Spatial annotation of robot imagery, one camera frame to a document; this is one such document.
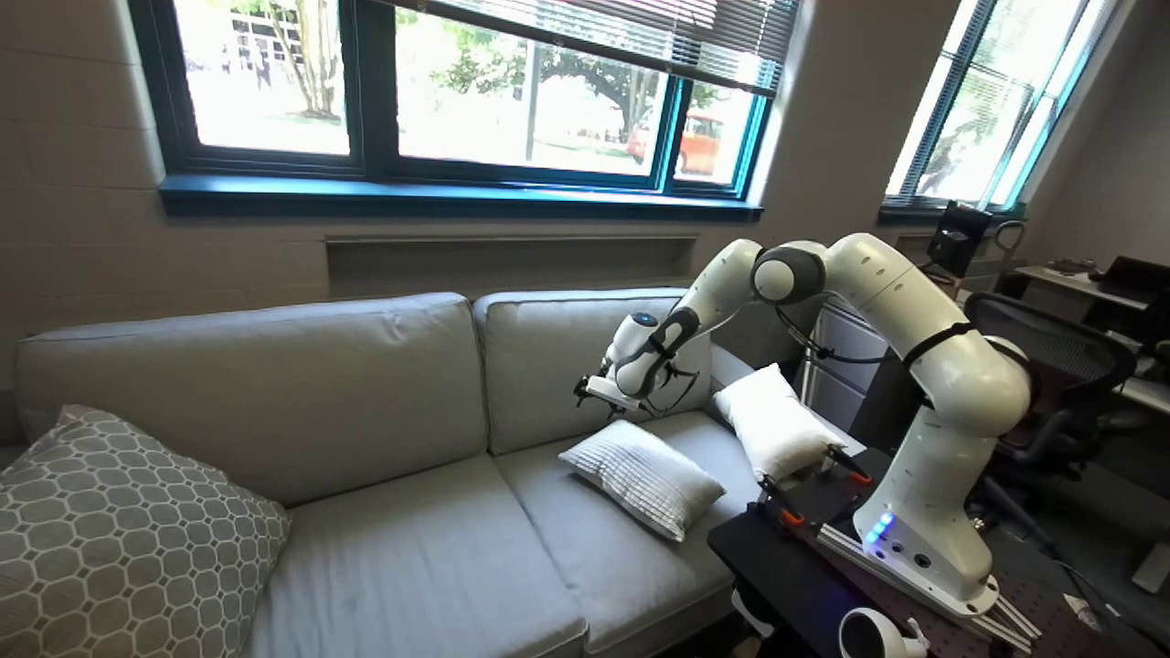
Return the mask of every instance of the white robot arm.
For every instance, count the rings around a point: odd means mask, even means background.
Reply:
[[[990,578],[990,552],[965,514],[965,497],[999,436],[1023,416],[1028,378],[882,239],[849,235],[833,245],[787,241],[773,250],[731,241],[660,322],[621,322],[599,373],[577,390],[632,409],[660,385],[670,358],[692,336],[716,329],[742,305],[795,305],[815,292],[836,292],[866,316],[923,390],[884,478],[855,508],[859,545],[844,552],[945,613],[965,621],[977,613],[982,624],[982,613],[1005,601]]]

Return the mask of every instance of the couch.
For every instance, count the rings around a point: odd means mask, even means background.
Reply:
[[[712,390],[749,368],[692,339],[695,388],[637,416],[723,486],[680,545],[559,453],[610,425],[572,379],[612,325],[676,296],[419,292],[54,329],[17,346],[17,416],[36,440],[63,407],[119,414],[287,513],[254,658],[658,654],[731,610],[705,530],[758,486]]]

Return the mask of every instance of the window frame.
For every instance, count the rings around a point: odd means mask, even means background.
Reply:
[[[766,136],[773,85],[770,95],[753,91],[744,106],[731,183],[695,183],[672,173],[695,85],[676,72],[666,72],[645,175],[405,157],[392,128],[396,20],[388,12],[396,7],[338,0],[343,128],[349,155],[231,149],[198,141],[176,4],[127,4],[164,155],[159,199],[171,214],[447,214],[454,207],[487,214],[500,204],[524,214],[547,214],[547,207],[571,207],[566,214],[653,213],[653,218],[759,214],[749,201],[749,183]]]
[[[928,162],[931,162],[931,149],[934,149],[934,141],[939,141],[939,136],[943,136],[943,128],[945,128],[945,118],[949,118],[949,108],[954,108],[954,101],[957,101],[957,95],[962,95],[965,78],[968,78],[973,71],[979,71],[979,65],[977,65],[977,50],[979,50],[979,43],[982,43],[982,35],[988,35],[988,27],[990,27],[990,20],[993,20],[993,7],[999,7],[999,0],[977,0],[973,20],[968,20],[968,27],[965,27],[965,32],[962,32],[962,41],[957,41],[957,46],[954,46],[954,57],[949,57],[945,79],[943,79],[943,89],[939,89],[939,99],[934,99],[934,106],[928,108],[928,121],[923,121],[920,139],[916,139],[916,145],[914,145],[914,157],[911,157],[911,163],[907,163],[907,173],[901,173],[901,180],[899,180],[899,190],[882,199],[882,218],[911,218],[911,223],[914,223],[914,218],[934,218],[934,213],[943,213],[943,207],[949,204],[949,199],[920,199],[920,193],[916,193],[916,183],[920,183],[920,175],[923,175],[923,169],[928,169]],[[1010,201],[1010,204],[988,204],[982,213],[1011,214],[1011,218],[1023,214],[1023,204],[1028,204],[1023,193],[1028,193],[1028,185],[1029,185],[1029,175],[1038,175],[1038,162],[1041,162],[1041,155],[1048,149],[1060,121],[1063,121],[1068,108],[1072,108],[1072,106],[1068,106],[1068,101],[1072,101],[1072,91],[1082,85],[1084,61],[1101,50],[1101,35],[1105,35],[1109,27],[1115,21],[1115,13],[1119,13],[1119,4],[1111,0],[1105,21],[1096,27],[1096,41],[1084,43],[1084,46],[1074,55],[1077,61],[1074,61],[1063,91],[1056,95],[1052,123],[1038,136],[1038,141],[1035,141],[1029,155],[1028,155],[1028,163],[1023,163],[1020,175],[1011,180],[1011,193],[1010,193],[1011,201]]]

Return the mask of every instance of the chair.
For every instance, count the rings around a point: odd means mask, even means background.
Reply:
[[[990,474],[1011,486],[1048,472],[1077,478],[1101,451],[1115,388],[1138,367],[1134,352],[999,292],[973,292],[965,316],[982,336],[1020,346],[1029,378],[1028,416],[1000,436]]]

